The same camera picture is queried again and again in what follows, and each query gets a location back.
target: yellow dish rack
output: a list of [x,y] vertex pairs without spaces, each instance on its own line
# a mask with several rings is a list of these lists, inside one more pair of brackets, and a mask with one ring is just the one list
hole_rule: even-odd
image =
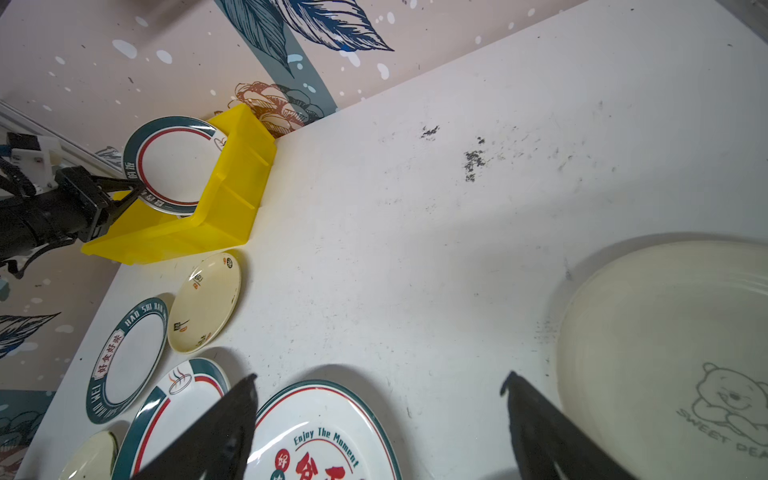
[[245,104],[208,123],[225,133],[227,144],[194,214],[178,218],[136,200],[106,235],[84,244],[83,253],[133,265],[248,241],[277,152],[275,139]]

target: small dish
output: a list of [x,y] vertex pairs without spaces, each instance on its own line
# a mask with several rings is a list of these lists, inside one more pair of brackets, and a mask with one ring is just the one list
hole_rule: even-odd
[[109,334],[96,359],[85,411],[93,423],[106,423],[136,399],[165,348],[168,308],[148,298],[125,314]]
[[240,295],[240,265],[227,252],[196,266],[176,295],[168,322],[168,343],[192,353],[210,342],[227,324]]
[[109,480],[114,458],[118,454],[118,441],[110,432],[99,432],[80,445],[61,471],[58,480],[71,478]]
[[363,401],[333,382],[295,383],[257,415],[245,480],[401,480],[384,429]]
[[230,391],[223,370],[209,359],[189,359],[152,389],[125,434],[112,480],[128,480],[149,465]]
[[138,128],[125,145],[123,173],[141,180],[141,199],[166,214],[191,215],[227,142],[216,127],[192,117],[164,117]]

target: plate with green rim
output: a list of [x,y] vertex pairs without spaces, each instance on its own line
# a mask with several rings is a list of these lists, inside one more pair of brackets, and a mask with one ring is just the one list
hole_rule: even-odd
[[189,359],[166,373],[139,409],[114,463],[112,480],[128,480],[195,423],[230,390],[209,359]]
[[141,199],[166,214],[191,215],[227,136],[192,117],[163,117],[138,128],[125,145],[123,173],[141,180]]
[[401,480],[392,446],[371,409],[333,382],[295,383],[259,411],[245,480]]
[[85,411],[96,424],[120,415],[147,385],[165,348],[168,308],[159,298],[142,300],[123,316],[99,350]]

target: white plate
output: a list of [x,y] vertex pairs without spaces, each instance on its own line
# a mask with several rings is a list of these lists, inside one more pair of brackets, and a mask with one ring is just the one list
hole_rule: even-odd
[[125,314],[98,354],[85,410],[93,423],[106,423],[136,399],[165,347],[168,309],[148,298]]
[[389,440],[366,404],[341,385],[310,380],[291,385],[261,408],[244,478],[401,477]]
[[224,328],[240,295],[240,265],[229,253],[211,255],[184,279],[168,321],[168,343],[192,353]]
[[92,435],[80,445],[58,480],[109,480],[118,442],[110,432]]
[[227,136],[191,117],[164,117],[139,127],[123,153],[126,178],[147,189],[141,199],[166,214],[189,215],[197,208]]
[[564,411],[641,479],[768,477],[768,249],[672,243],[579,289]]
[[166,373],[125,434],[113,480],[127,480],[155,459],[230,390],[209,359],[190,359]]

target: wallpaper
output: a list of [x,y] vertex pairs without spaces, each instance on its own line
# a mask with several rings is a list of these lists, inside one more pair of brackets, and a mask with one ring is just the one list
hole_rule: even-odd
[[21,280],[0,271],[0,480],[18,470],[118,270],[80,247],[41,255]]
[[280,137],[582,1],[14,0],[0,100],[119,165],[155,118],[245,103]]

